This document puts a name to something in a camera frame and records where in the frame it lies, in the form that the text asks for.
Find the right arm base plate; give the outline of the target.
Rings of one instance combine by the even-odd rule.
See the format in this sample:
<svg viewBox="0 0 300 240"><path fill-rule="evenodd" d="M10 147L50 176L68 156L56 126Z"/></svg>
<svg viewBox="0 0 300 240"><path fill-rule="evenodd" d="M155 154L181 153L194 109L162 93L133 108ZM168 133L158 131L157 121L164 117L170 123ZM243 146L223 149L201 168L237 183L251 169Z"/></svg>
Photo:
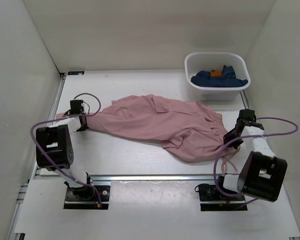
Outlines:
<svg viewBox="0 0 300 240"><path fill-rule="evenodd" d="M194 188L199 195L201 212L247 211L244 196L229 197L221 194L215 185L202 183Z"/></svg>

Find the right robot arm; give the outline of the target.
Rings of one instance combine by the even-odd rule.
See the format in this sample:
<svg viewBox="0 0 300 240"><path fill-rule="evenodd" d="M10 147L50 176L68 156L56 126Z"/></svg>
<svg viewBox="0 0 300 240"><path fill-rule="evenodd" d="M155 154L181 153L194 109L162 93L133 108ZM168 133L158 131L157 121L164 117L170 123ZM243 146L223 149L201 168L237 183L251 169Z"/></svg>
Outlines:
<svg viewBox="0 0 300 240"><path fill-rule="evenodd" d="M275 202L279 197L288 163L276 157L270 149L264 135L264 127L257 122L254 110L239 111L235 127L223 136L223 143L217 159L228 147L238 149L241 144L245 144L249 155L239 174L224 174L217 177L217 166L214 165L216 197L226 200L229 197L246 195Z"/></svg>

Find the pink trousers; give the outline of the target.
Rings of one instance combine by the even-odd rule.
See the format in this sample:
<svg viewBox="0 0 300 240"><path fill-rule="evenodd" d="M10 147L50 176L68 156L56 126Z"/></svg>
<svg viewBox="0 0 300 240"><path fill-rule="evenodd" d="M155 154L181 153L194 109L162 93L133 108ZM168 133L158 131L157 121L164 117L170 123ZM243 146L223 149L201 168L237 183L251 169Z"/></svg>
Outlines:
<svg viewBox="0 0 300 240"><path fill-rule="evenodd" d="M218 161L222 173L229 166L238 171L232 159L240 150L222 149L228 132L222 114L201 102L131 95L91 112L86 121L89 132L160 145L186 164Z"/></svg>

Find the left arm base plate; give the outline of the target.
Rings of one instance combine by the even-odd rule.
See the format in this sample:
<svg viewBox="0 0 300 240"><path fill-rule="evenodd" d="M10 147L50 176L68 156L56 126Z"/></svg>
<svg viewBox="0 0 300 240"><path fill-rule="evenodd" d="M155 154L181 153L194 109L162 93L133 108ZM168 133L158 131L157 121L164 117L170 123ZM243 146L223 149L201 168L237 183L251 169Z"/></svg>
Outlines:
<svg viewBox="0 0 300 240"><path fill-rule="evenodd" d="M82 191L67 188L63 208L66 210L108 210L111 186L95 185L100 198L93 189Z"/></svg>

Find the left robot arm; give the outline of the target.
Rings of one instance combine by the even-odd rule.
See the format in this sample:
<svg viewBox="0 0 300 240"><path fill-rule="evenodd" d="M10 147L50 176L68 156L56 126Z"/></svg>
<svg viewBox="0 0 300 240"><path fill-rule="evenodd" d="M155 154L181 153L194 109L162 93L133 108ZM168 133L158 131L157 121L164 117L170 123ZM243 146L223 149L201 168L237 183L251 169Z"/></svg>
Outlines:
<svg viewBox="0 0 300 240"><path fill-rule="evenodd" d="M70 110L63 119L36 130L36 141L44 150L36 149L36 162L41 169L58 174L64 179L67 189L84 201L91 200L96 191L90 175L75 163L71 134L87 130L85 102L70 101Z"/></svg>

